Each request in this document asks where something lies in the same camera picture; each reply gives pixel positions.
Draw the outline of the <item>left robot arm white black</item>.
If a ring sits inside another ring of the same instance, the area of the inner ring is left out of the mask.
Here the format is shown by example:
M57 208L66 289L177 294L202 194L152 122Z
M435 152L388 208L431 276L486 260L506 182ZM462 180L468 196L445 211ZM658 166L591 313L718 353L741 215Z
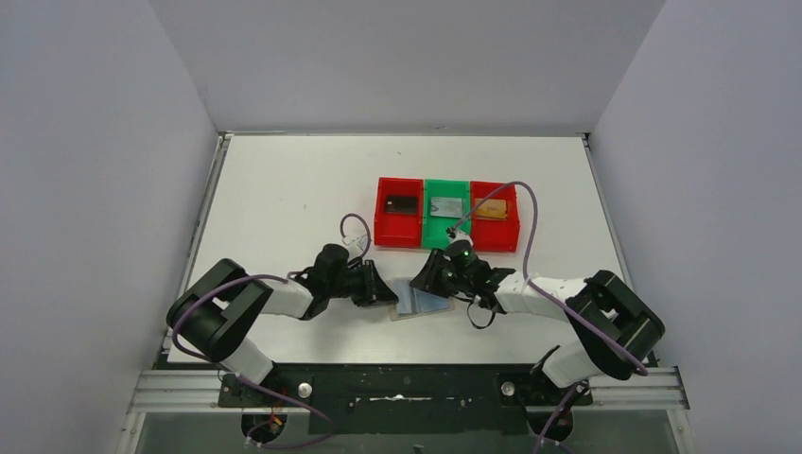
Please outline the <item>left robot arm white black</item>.
M373 260L329 243L311 266L288 277L248 274L234 260L221 259L171 306L166 323L175 349L244 378L243 392L266 404L279 393L280 378L276 363L248 338L256 319L267 314L309 321L333 299L358 307L399 301Z

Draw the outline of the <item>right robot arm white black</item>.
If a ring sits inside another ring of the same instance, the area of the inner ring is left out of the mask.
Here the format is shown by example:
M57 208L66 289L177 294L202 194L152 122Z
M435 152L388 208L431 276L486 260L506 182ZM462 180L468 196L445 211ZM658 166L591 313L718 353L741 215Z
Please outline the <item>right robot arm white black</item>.
M441 297L463 294L497 314L569 324L577 339L551 348L533 368L533 394L547 404L592 376L627 380L641 374L644 359L666 332L661 319L611 271L573 279L525 276L491 266L467 240L432 250L410 285Z

